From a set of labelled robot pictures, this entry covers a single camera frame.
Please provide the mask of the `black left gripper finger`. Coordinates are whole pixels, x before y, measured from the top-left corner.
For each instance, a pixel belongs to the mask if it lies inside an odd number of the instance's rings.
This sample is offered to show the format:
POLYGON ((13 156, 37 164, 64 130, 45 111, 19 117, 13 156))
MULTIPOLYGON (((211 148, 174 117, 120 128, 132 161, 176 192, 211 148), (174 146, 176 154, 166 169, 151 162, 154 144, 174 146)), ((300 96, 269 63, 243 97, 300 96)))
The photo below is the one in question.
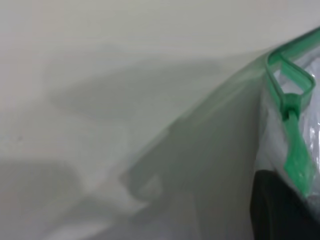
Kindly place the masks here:
POLYGON ((273 171, 254 174, 250 220, 255 240, 318 240, 320 224, 273 171))

